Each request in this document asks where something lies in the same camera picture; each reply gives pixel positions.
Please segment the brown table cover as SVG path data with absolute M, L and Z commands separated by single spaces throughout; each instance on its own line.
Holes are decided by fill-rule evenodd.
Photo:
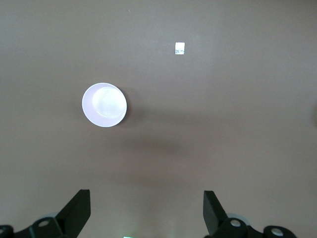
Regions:
M 83 113 L 97 83 L 116 126 Z M 206 190 L 317 238 L 317 0 L 0 0 L 0 224 L 80 189 L 79 238 L 203 238 Z

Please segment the pink plastic bowl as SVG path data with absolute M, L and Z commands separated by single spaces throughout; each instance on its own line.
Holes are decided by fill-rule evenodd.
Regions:
M 100 127 L 116 126 L 124 119 L 127 101 L 119 88 L 109 83 L 90 86 L 82 97 L 82 110 L 86 118 Z

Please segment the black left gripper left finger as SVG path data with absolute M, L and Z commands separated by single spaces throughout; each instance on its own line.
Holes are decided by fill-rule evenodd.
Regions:
M 77 238 L 90 215 L 90 191 L 81 189 L 56 216 L 37 220 L 29 232 L 31 238 Z

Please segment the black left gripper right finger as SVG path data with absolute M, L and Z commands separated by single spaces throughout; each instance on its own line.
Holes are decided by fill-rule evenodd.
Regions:
M 205 238 L 258 238 L 243 220 L 228 217 L 213 191 L 204 192 L 203 218 L 209 233 Z

